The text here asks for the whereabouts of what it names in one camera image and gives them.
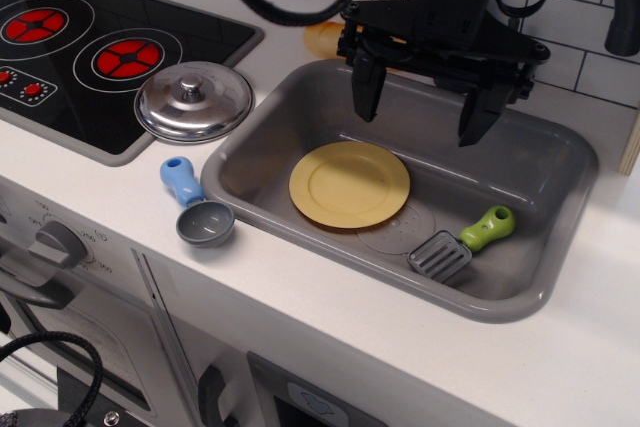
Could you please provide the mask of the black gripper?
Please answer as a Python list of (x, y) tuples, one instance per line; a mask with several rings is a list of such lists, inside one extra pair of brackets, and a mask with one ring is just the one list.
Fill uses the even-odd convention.
[(502, 114), (507, 100), (529, 97), (547, 47), (496, 19), (489, 0), (374, 0), (351, 3), (338, 52), (352, 67), (356, 114), (376, 116), (387, 69), (449, 78), (473, 88), (459, 119), (459, 146), (478, 143)]

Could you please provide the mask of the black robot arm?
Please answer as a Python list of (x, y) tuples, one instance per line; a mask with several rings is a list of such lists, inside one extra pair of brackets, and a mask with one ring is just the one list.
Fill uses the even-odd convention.
[(374, 119), (389, 69), (464, 93), (458, 136), (477, 143), (505, 107), (525, 99), (549, 49), (501, 23), (490, 0), (374, 0), (351, 3), (339, 55), (352, 69), (354, 108)]

